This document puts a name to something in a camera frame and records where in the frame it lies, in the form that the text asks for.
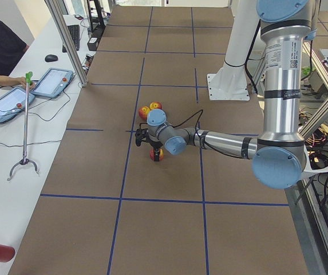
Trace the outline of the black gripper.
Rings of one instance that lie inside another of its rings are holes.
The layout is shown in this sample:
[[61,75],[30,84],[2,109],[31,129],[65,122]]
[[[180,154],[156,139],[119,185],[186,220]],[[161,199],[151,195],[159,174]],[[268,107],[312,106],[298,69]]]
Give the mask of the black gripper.
[[151,156],[155,156],[155,161],[161,161],[161,147],[163,144],[161,141],[151,134],[148,135],[149,144],[153,147],[151,148]]

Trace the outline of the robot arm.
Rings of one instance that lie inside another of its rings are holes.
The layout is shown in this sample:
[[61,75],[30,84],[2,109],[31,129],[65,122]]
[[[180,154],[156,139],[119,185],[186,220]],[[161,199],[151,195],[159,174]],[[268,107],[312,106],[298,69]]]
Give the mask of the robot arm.
[[266,44],[264,123],[257,138],[179,128],[164,111],[150,111],[147,128],[138,129],[136,143],[149,143],[156,154],[170,154],[193,145],[233,158],[252,160],[252,170],[264,185],[286,189],[317,174],[310,166],[303,137],[298,133],[301,98],[301,57],[304,39],[316,32],[319,1],[258,1],[260,37]]

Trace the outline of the person's hand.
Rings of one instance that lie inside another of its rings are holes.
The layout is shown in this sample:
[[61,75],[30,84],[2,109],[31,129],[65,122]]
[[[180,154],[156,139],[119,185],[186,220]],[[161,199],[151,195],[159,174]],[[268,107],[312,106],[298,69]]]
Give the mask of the person's hand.
[[18,84],[26,88],[27,85],[29,85],[30,89],[35,88],[35,83],[32,81],[27,81],[25,77],[17,77]]

